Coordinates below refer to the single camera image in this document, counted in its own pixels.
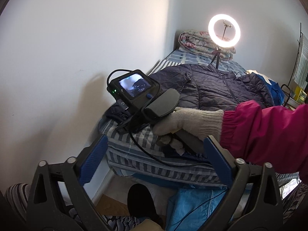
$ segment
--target bed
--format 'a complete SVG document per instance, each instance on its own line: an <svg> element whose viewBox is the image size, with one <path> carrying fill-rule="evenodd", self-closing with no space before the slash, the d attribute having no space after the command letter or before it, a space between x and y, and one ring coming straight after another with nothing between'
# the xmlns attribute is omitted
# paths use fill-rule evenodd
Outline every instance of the bed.
<svg viewBox="0 0 308 231"><path fill-rule="evenodd" d="M150 74L169 66L186 63L208 65L210 62L210 58L175 50L166 59L160 61ZM223 61L218 69L233 71L237 76L245 74L245 69L234 61ZM102 119L99 124L100 132L108 136L108 150L106 153L108 164L118 175L129 176L138 173L168 181L188 183L194 187L224 186L210 163L208 166L202 165L190 168L164 166L143 153L133 144L128 134L119 135L115 131L116 126L117 123L110 119ZM164 162L174 165L194 163L188 160L166 158L162 152L162 147L156 145L157 137L152 133L150 127L145 127L140 133L135 134L134 137L139 145ZM279 184L284 184L293 178L298 178L298 174L278 175Z"/></svg>

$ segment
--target white knit glove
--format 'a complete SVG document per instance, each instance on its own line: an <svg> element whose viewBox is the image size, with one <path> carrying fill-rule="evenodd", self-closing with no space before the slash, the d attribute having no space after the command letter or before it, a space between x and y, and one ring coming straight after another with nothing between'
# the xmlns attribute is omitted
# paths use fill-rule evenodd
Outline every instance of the white knit glove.
<svg viewBox="0 0 308 231"><path fill-rule="evenodd" d="M159 146L170 144L182 155L184 153L183 144L173 139L168 135L169 133L184 129L202 141L205 137L212 135L219 142L223 115L223 110L204 111L178 107L173 113L155 124L152 131L155 135L161 136L157 142Z"/></svg>

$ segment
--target illuminated ring light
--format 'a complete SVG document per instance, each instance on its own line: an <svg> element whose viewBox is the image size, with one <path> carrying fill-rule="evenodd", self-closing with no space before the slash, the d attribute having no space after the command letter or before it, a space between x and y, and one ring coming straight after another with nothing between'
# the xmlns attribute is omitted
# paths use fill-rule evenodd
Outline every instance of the illuminated ring light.
<svg viewBox="0 0 308 231"><path fill-rule="evenodd" d="M231 41L223 41L216 36L214 32L214 25L218 20L229 21L233 25L235 29L235 36ZM223 48L229 48L229 47L234 46L235 44L237 44L238 40L241 37L241 31L240 31L240 27L238 26L238 23L231 16L224 15L224 14L216 15L210 20L208 24L208 33L210 34L210 37L213 40L213 42L215 42L217 45Z"/></svg>

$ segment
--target tripod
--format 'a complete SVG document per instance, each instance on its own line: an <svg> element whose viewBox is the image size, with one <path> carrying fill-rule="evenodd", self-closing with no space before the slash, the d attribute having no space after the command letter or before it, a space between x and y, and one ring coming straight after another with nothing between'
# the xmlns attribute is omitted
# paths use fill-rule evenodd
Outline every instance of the tripod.
<svg viewBox="0 0 308 231"><path fill-rule="evenodd" d="M231 24L228 24L226 21L224 21L224 33L226 33L226 29L227 27L232 27ZM214 62L214 60L217 58L216 60L216 69L218 69L218 66L219 66L219 61L220 61L220 54L221 54L221 48L220 47L216 47L216 53L211 61L210 64L212 64Z"/></svg>

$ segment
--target white wall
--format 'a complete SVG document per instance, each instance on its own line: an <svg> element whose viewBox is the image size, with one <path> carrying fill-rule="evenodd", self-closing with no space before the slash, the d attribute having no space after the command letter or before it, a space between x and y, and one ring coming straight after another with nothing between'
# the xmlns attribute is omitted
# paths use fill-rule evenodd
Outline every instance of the white wall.
<svg viewBox="0 0 308 231"><path fill-rule="evenodd" d="M76 156L114 102L114 69L147 72L169 52L169 0L10 0L0 16L0 188ZM108 171L100 165L88 193Z"/></svg>
<svg viewBox="0 0 308 231"><path fill-rule="evenodd" d="M308 35L308 15L299 0L177 0L175 4L178 33L191 28L207 30L216 14L232 16L241 28L234 60L280 84L288 82L297 55L300 22Z"/></svg>

